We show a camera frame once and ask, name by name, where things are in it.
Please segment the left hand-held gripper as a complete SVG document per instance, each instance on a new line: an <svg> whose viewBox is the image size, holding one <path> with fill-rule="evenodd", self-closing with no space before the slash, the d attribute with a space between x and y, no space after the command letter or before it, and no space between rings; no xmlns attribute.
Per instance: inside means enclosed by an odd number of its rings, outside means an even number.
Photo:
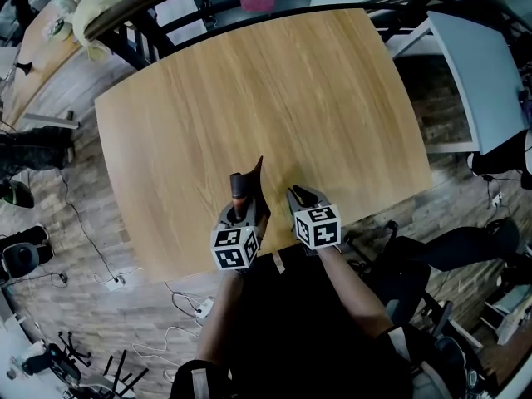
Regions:
<svg viewBox="0 0 532 399"><path fill-rule="evenodd" d="M245 223L258 223L255 200L248 202ZM210 250L219 270L247 269L259 251L258 227L233 227L234 225L234 206L229 203L220 212L218 224L210 236Z"/></svg>

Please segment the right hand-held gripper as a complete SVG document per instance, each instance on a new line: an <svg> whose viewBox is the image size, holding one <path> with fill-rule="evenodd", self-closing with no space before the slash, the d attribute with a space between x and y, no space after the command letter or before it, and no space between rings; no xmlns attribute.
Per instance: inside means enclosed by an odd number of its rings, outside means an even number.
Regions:
<svg viewBox="0 0 532 399"><path fill-rule="evenodd" d="M294 185L287 189L286 198L294 218L295 236L300 242L311 250L341 243L340 214L323 192Z"/></svg>

